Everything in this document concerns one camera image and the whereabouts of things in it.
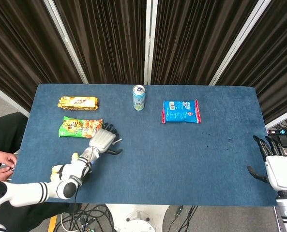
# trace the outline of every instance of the person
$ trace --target person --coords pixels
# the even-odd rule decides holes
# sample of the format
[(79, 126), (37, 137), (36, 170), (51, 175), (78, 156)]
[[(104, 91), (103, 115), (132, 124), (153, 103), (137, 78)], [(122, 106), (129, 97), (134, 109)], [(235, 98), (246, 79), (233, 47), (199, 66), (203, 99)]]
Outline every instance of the person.
[[(0, 117), (0, 181), (6, 181), (16, 166), (14, 155), (19, 150), (23, 139), (27, 118), (21, 113), (13, 113)], [(23, 207), (13, 207), (9, 202), (0, 206), (0, 224), (7, 232), (29, 232), (41, 222), (63, 212), (72, 213), (79, 210), (81, 204), (70, 203), (41, 203)]]

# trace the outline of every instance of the blue table surface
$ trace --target blue table surface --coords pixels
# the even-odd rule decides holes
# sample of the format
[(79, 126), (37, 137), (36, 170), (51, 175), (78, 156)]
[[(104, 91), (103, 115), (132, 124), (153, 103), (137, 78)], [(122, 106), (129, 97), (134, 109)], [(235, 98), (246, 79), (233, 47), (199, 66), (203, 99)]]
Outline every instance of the blue table surface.
[[(100, 119), (118, 129), (118, 156), (102, 154), (77, 195), (81, 203), (273, 206), (276, 192), (247, 171), (265, 174), (252, 136), (266, 135), (251, 87), (145, 86), (144, 110), (131, 85), (39, 85), (13, 183), (49, 182), (51, 168), (82, 153), (89, 139), (58, 137), (63, 116)], [(97, 111), (57, 107), (61, 96), (96, 96)], [(161, 123), (164, 100), (198, 99), (201, 124)], [(49, 199), (51, 202), (63, 202)]]

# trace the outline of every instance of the blue snack bag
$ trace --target blue snack bag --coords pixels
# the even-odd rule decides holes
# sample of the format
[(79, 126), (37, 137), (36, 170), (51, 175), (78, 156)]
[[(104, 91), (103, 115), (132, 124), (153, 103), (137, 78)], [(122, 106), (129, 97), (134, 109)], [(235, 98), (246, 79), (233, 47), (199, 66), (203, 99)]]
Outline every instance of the blue snack bag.
[(166, 122), (201, 123), (198, 101), (164, 101), (162, 123)]

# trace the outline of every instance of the green snack bag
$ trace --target green snack bag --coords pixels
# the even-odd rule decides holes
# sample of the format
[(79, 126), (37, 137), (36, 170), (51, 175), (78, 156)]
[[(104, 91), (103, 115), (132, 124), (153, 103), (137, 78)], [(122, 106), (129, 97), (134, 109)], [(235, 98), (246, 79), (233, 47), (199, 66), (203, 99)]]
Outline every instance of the green snack bag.
[(103, 120), (85, 120), (68, 118), (64, 116), (64, 121), (58, 130), (59, 137), (92, 138), (103, 126)]

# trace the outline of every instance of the black curtain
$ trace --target black curtain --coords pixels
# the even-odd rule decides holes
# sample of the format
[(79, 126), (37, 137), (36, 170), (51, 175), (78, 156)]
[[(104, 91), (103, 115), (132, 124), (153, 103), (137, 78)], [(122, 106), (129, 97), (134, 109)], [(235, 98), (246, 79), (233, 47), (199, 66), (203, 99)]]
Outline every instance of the black curtain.
[(55, 3), (90, 83), (143, 83), (146, 0)]
[(82, 83), (43, 1), (0, 0), (0, 90), (26, 110), (40, 83)]
[(151, 83), (208, 85), (256, 0), (159, 0)]
[(287, 112), (287, 1), (270, 3), (217, 84), (255, 87), (266, 123)]

